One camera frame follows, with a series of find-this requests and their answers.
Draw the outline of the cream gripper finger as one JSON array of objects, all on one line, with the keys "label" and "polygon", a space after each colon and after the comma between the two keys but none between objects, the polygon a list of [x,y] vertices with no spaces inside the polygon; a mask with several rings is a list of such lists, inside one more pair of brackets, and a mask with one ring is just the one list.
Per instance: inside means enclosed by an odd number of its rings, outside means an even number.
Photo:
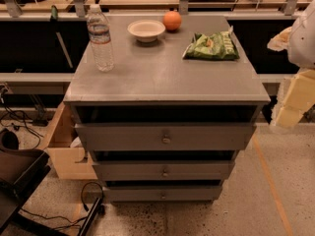
[{"label": "cream gripper finger", "polygon": [[279,98],[279,104],[275,125],[293,128],[315,104],[315,70],[300,69],[289,80],[289,87],[284,91],[284,96]]},{"label": "cream gripper finger", "polygon": [[291,27],[288,27],[270,39],[267,47],[274,51],[283,51],[288,49],[289,35]]}]

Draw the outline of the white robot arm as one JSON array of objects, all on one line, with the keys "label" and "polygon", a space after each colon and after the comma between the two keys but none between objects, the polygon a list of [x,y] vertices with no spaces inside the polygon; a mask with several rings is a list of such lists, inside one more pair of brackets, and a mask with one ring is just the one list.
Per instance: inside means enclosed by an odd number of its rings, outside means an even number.
[{"label": "white robot arm", "polygon": [[288,84],[283,85],[272,114],[272,124],[293,128],[315,104],[315,1],[293,25],[271,38],[267,47],[287,51],[288,61],[299,67]]}]

